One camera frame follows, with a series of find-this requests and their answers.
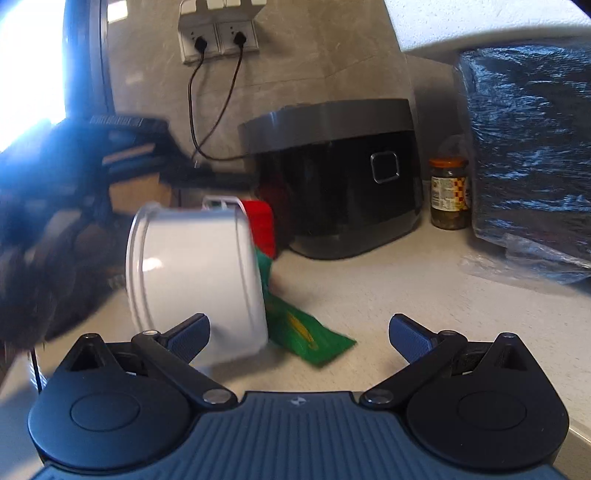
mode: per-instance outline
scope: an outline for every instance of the green packaging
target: green packaging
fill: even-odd
[[[295,308],[269,292],[272,259],[256,251],[269,338],[277,345],[302,357],[309,363],[322,366],[351,348],[355,340],[332,332],[312,315]]]

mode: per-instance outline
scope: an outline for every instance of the gray wall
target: gray wall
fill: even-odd
[[[458,133],[451,67],[403,55],[382,0],[268,2],[256,18],[260,52],[245,55],[206,151],[239,154],[240,123],[285,105],[333,99],[408,98],[424,165],[443,139]],[[181,146],[192,151],[186,94],[191,69],[180,61],[178,3],[128,0],[129,17],[109,26],[109,59],[117,110],[169,118]],[[198,137],[215,121],[235,64],[236,57],[207,61],[198,73]]]

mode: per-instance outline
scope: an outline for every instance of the orange lid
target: orange lid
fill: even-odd
[[[466,159],[462,157],[430,158],[429,165],[435,168],[460,168],[466,165]]]

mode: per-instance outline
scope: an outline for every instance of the white plastic bowl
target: white plastic bowl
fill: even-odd
[[[194,367],[253,355],[267,343],[261,278],[240,208],[144,205],[129,234],[126,284],[138,332],[208,316],[210,340]]]

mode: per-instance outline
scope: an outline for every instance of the black rice cooker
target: black rice cooker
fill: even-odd
[[[423,204],[406,99],[282,108],[239,127],[279,248],[332,260],[409,233]]]

